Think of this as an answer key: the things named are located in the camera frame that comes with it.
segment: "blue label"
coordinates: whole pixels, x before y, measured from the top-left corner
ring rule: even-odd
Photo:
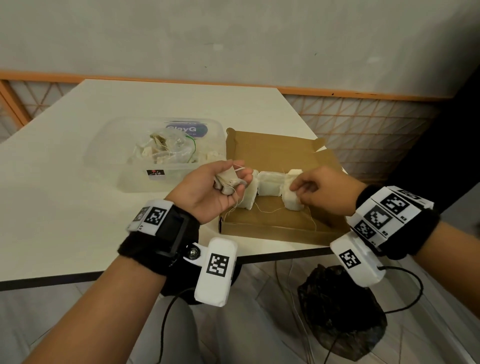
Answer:
[[[192,138],[201,138],[208,132],[207,126],[199,122],[172,122],[167,125],[167,128],[182,130]]]

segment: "metal screw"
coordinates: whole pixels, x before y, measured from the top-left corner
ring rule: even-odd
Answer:
[[[194,246],[193,248],[191,248],[191,249],[188,251],[187,258],[190,259],[190,260],[195,260],[195,259],[197,259],[199,256],[200,256],[200,249],[198,249],[196,246]]]

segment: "green wire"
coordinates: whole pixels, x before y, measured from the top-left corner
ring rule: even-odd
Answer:
[[[192,140],[193,140],[193,145],[195,146],[195,149],[194,149],[192,155],[190,156],[190,158],[188,158],[188,161],[187,161],[187,163],[190,163],[191,158],[193,157],[193,155],[194,155],[195,152],[197,151],[197,143],[195,143],[195,139],[193,139],[193,138],[192,138],[190,135],[188,135],[188,134],[187,134],[187,138],[192,139]]]

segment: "wristband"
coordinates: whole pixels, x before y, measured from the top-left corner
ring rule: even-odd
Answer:
[[[393,260],[418,253],[440,221],[433,202],[396,186],[367,186],[356,207],[347,218],[352,230],[376,255]]]
[[[130,234],[118,253],[166,276],[171,267],[198,242],[198,220],[170,201],[151,200],[128,225]]]

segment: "black plastic bag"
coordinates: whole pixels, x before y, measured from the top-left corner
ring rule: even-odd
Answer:
[[[385,334],[386,316],[369,288],[357,286],[342,266],[318,265],[298,287],[303,316],[327,350],[357,361]]]

